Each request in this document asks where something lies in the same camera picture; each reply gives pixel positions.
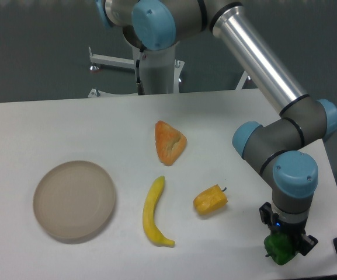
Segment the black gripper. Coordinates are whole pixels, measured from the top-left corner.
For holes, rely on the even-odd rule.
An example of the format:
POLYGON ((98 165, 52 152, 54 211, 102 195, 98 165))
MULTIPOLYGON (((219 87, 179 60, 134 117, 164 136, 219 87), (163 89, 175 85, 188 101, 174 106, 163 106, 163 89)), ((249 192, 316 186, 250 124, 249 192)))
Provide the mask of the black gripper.
POLYGON ((273 212, 269 202, 259 208, 261 222, 270 229, 270 233, 283 233, 289 236, 299 236, 298 252, 306 256, 317 244, 318 240, 312 235, 305 234, 307 211, 299 214, 273 212))

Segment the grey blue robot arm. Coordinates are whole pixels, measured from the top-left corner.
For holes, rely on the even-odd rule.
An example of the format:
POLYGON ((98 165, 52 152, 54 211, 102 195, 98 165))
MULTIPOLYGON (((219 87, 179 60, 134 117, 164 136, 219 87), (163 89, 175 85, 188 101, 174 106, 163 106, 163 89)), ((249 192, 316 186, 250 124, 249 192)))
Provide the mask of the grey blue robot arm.
POLYGON ((239 155, 272 188, 272 201, 260 207, 270 229, 267 254, 306 255, 317 244, 305 233, 318 184, 318 166, 301 148, 337 129, 337 108, 314 100, 284 68, 246 18, 238 1, 97 1, 106 27, 119 26, 138 52, 134 56, 140 95, 172 93, 173 60, 166 53, 204 30, 222 40, 280 119, 266 127, 257 122, 240 126, 232 139, 239 155))

